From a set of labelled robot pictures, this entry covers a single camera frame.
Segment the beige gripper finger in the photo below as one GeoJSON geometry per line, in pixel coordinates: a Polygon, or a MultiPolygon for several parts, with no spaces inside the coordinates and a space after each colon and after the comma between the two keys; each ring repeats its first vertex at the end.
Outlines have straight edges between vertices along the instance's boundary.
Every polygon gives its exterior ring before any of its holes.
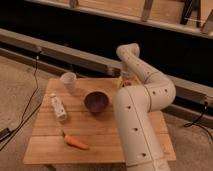
{"type": "Polygon", "coordinates": [[[118,82],[118,88],[126,87],[126,86],[131,86],[133,83],[129,80],[120,80],[118,82]]]}

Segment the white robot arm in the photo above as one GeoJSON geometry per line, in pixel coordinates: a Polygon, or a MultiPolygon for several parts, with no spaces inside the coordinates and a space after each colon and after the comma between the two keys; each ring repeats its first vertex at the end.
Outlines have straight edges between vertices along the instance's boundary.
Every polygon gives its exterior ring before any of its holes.
{"type": "Polygon", "coordinates": [[[171,171],[148,113],[168,107],[175,99],[174,83],[139,58],[136,43],[120,45],[117,56],[142,83],[120,88],[113,110],[127,171],[171,171]]]}

